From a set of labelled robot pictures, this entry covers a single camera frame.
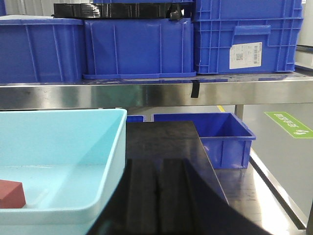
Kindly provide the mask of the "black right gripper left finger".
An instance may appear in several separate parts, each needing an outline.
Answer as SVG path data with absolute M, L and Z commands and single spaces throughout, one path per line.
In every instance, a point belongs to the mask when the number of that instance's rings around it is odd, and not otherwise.
M 154 164 L 128 159 L 124 173 L 89 235 L 156 235 L 157 176 Z

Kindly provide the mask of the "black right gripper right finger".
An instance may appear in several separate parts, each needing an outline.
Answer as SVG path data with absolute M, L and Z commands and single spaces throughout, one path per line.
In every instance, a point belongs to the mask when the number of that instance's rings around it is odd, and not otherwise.
M 159 183 L 162 235 L 268 234 L 218 196 L 187 160 L 164 160 Z

